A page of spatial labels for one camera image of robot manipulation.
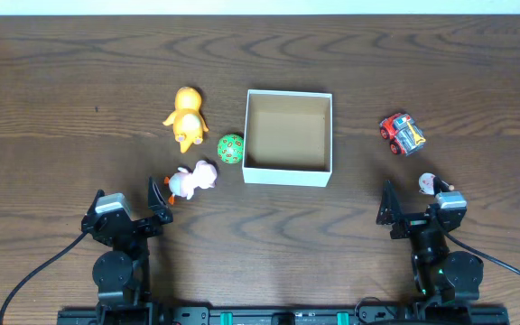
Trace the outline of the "pink and white duck toy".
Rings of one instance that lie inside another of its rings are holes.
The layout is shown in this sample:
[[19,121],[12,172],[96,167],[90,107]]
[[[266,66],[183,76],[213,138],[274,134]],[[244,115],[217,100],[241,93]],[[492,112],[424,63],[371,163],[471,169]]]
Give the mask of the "pink and white duck toy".
[[197,161],[192,172],[187,168],[179,167],[172,177],[165,177],[163,181],[172,194],[168,202],[173,205],[176,197],[190,200],[197,188],[203,190],[214,188],[217,177],[215,166],[204,160]]

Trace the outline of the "pig face rattle drum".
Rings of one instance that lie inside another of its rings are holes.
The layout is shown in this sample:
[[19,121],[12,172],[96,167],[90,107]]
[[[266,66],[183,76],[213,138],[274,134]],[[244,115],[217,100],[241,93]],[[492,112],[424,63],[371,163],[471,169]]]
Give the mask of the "pig face rattle drum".
[[455,187],[452,184],[443,181],[440,177],[432,173],[424,173],[419,178],[419,192],[424,195],[436,196],[442,192],[454,191]]

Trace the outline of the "red toy fire truck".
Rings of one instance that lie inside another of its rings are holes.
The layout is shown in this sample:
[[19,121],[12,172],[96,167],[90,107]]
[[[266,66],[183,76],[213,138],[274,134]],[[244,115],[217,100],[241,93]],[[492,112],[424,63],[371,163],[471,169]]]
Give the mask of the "red toy fire truck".
[[390,150],[395,155],[410,155],[426,144],[423,131],[406,113],[397,113],[382,120],[379,132],[389,142]]

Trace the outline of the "orange plastic duck toy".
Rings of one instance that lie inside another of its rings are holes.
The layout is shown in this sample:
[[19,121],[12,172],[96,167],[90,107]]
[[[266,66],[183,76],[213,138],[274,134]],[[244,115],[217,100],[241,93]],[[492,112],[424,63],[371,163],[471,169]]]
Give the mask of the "orange plastic duck toy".
[[181,153],[186,153],[193,144],[202,144],[204,133],[209,129],[200,113],[202,96],[191,87],[180,88],[175,96],[174,110],[162,122],[172,126],[175,141]]

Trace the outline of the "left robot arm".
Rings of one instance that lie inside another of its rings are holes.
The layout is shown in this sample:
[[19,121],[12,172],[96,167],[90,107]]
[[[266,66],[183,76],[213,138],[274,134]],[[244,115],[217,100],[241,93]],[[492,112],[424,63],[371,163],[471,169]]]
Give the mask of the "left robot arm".
[[92,269],[97,324],[164,324],[168,320],[161,304],[152,300],[147,239],[161,235],[173,216],[153,179],[148,181],[147,201],[152,216],[133,220],[124,194],[99,190],[81,221],[83,232],[110,248]]

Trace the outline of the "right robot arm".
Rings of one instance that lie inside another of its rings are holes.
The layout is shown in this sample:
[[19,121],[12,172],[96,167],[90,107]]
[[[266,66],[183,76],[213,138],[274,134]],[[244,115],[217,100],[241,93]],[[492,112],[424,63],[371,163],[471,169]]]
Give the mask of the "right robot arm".
[[414,317],[446,324],[472,324],[469,303],[479,298],[482,260],[464,251],[450,251],[446,236],[460,226],[468,203],[458,191],[436,181],[435,202],[424,212],[404,213],[394,186],[385,181],[376,223],[392,227],[392,239],[409,239],[413,278],[428,297],[413,305]]

